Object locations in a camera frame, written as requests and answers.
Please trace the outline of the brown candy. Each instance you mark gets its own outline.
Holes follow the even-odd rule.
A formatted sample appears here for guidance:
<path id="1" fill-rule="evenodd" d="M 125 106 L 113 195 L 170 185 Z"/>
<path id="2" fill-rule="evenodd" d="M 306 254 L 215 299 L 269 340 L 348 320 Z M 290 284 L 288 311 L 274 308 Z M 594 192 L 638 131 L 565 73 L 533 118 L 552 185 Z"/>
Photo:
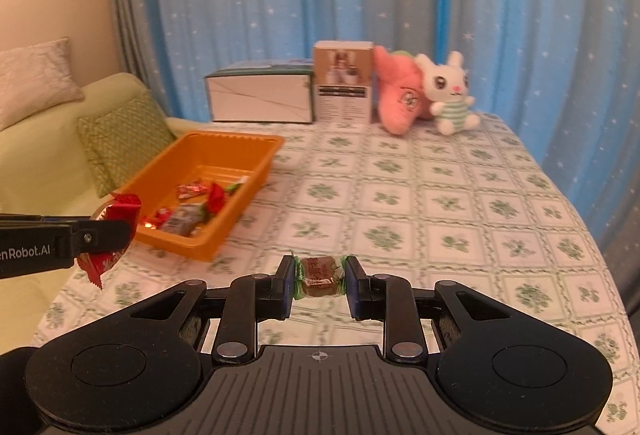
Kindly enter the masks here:
<path id="1" fill-rule="evenodd" d="M 346 256 L 331 255 L 294 259 L 294 299 L 346 294 Z"/>

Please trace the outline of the large red snack packet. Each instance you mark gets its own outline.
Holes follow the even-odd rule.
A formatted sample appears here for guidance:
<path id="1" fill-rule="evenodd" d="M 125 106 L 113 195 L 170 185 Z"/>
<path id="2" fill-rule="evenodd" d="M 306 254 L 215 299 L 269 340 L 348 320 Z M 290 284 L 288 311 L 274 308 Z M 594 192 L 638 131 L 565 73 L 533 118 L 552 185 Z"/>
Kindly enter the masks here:
<path id="1" fill-rule="evenodd" d="M 133 194 L 111 194 L 90 218 L 79 222 L 78 266 L 99 289 L 102 276 L 119 261 L 134 240 L 141 200 Z"/>

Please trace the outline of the clear sesame snack packet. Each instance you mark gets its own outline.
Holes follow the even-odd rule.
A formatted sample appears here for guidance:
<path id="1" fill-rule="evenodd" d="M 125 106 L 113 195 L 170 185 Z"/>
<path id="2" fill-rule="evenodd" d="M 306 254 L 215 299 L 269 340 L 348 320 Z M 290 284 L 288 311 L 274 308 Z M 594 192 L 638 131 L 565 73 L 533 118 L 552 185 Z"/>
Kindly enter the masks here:
<path id="1" fill-rule="evenodd" d="M 189 237 L 204 218 L 205 213 L 201 204 L 183 203 L 172 210 L 170 216 L 160 226 L 160 230 L 171 235 Z"/>

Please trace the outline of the red square snack packet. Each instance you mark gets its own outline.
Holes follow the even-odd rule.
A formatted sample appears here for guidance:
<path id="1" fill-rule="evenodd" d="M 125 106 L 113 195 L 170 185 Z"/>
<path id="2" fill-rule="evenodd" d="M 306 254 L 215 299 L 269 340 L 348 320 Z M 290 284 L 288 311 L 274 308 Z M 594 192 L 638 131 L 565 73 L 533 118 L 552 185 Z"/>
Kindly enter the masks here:
<path id="1" fill-rule="evenodd" d="M 208 223 L 221 212 L 228 200 L 228 192 L 217 183 L 209 186 L 206 200 L 203 202 L 203 218 Z"/>

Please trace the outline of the small red candy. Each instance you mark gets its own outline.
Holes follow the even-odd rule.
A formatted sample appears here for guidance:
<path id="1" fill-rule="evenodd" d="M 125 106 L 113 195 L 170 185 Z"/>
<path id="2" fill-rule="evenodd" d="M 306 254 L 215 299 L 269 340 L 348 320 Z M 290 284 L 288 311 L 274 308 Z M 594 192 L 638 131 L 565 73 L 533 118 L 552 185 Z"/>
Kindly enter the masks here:
<path id="1" fill-rule="evenodd" d="M 157 209 L 153 215 L 142 218 L 141 224 L 147 229 L 160 229 L 171 215 L 171 208 L 162 207 Z"/>

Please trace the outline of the dark red patterned candy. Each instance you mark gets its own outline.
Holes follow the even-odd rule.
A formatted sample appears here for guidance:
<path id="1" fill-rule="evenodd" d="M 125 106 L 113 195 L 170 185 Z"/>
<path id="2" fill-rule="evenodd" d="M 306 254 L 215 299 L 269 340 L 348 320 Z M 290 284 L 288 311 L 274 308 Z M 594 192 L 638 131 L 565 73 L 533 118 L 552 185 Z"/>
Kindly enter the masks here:
<path id="1" fill-rule="evenodd" d="M 177 199 L 181 202 L 207 195 L 209 192 L 209 184 L 201 180 L 196 180 L 191 183 L 180 184 L 177 187 Z"/>

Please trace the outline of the clear plastic snack wrapper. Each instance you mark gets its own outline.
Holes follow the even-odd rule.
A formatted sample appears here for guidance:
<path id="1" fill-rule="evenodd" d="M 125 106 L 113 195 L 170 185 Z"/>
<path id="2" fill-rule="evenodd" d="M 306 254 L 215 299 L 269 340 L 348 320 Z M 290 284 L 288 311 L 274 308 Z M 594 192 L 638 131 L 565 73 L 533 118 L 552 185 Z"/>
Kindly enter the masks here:
<path id="1" fill-rule="evenodd" d="M 243 175 L 239 177 L 236 181 L 224 187 L 224 194 L 228 197 L 231 197 L 237 192 L 246 182 L 248 181 L 248 176 Z"/>

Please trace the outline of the light green sofa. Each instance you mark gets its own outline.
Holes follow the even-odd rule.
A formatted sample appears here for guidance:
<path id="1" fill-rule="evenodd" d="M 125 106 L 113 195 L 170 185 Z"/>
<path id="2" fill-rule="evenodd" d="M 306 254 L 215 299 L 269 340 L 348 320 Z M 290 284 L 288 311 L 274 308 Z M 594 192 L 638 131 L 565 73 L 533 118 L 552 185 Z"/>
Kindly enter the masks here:
<path id="1" fill-rule="evenodd" d="M 90 215 L 96 191 L 76 124 L 146 93 L 117 73 L 84 87 L 81 102 L 52 107 L 1 133 L 1 209 L 37 215 Z M 1 349 L 38 346 L 186 278 L 186 259 L 133 244 L 97 287 L 78 267 L 1 282 Z"/>

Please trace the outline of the orange plastic tray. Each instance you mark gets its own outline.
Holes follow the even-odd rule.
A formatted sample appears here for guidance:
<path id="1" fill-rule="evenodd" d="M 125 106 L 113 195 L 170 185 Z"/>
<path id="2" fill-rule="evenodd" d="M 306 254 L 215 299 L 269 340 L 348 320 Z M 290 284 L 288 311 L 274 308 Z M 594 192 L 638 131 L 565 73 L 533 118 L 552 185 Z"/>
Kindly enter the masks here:
<path id="1" fill-rule="evenodd" d="M 277 135 L 190 132 L 119 191 L 141 201 L 136 240 L 208 262 L 267 181 Z"/>

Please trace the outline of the floral white tablecloth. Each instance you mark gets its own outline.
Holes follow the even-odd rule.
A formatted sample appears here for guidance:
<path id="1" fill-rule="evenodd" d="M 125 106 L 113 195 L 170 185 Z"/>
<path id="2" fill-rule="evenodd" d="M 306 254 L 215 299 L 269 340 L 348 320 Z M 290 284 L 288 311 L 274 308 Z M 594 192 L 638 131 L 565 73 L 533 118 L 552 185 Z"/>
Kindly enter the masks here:
<path id="1" fill-rule="evenodd" d="M 352 254 L 418 288 L 455 280 L 592 344 L 614 374 L 598 426 L 639 429 L 639 356 L 622 300 L 575 209 L 497 117 L 452 137 L 421 123 L 271 125 L 284 145 L 226 242 L 204 261 L 132 245 L 102 285 L 74 271 L 44 313 L 43 344 L 179 281 L 224 287 L 287 254 Z"/>

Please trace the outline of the green zigzag cushion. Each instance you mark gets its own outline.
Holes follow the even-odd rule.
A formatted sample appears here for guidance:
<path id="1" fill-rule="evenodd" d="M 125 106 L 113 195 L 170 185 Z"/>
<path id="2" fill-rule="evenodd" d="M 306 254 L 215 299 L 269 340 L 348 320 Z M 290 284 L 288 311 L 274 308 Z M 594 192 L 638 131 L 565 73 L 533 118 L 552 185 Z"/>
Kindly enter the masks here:
<path id="1" fill-rule="evenodd" d="M 175 140 L 148 93 L 80 117 L 76 130 L 100 198 L 125 185 Z"/>

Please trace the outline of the pink star plush toy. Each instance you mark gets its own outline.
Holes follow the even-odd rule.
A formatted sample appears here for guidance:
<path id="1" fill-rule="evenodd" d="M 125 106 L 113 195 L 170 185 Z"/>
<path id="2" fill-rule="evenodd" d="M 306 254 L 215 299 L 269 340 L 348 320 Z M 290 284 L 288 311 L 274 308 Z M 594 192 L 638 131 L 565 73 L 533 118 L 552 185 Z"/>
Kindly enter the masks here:
<path id="1" fill-rule="evenodd" d="M 378 117 L 392 135 L 405 135 L 416 120 L 433 120 L 431 102 L 422 88 L 422 71 L 414 57 L 405 51 L 389 52 L 373 47 L 375 74 L 378 77 Z"/>

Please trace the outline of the white flat cardboard box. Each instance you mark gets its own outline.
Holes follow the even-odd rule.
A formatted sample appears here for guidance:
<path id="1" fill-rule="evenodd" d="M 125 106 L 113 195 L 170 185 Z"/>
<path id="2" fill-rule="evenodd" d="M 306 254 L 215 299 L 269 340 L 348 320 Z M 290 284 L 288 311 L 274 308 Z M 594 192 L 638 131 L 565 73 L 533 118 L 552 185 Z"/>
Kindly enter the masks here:
<path id="1" fill-rule="evenodd" d="M 212 120 L 308 124 L 314 121 L 310 59 L 245 60 L 205 78 Z"/>

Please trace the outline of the white bunny plush toy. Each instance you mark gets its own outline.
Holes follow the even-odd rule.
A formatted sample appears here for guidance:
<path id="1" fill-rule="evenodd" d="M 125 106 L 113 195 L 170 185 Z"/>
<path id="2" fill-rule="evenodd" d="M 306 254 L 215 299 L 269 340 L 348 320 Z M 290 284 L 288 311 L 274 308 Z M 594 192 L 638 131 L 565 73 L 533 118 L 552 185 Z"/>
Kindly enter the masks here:
<path id="1" fill-rule="evenodd" d="M 422 73 L 423 93 L 437 132 L 451 136 L 475 130 L 480 125 L 480 116 L 471 110 L 475 98 L 469 95 L 463 55 L 451 51 L 444 64 L 435 64 L 426 55 L 419 54 L 414 62 Z"/>

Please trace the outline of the tall product box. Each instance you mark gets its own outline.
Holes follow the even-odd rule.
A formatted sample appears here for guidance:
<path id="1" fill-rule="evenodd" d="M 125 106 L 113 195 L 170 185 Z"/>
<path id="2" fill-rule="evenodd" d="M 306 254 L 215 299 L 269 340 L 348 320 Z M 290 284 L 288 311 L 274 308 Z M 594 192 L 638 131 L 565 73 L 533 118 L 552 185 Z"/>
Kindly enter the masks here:
<path id="1" fill-rule="evenodd" d="M 314 44 L 312 97 L 318 122 L 371 122 L 372 53 L 370 41 L 324 40 Z"/>

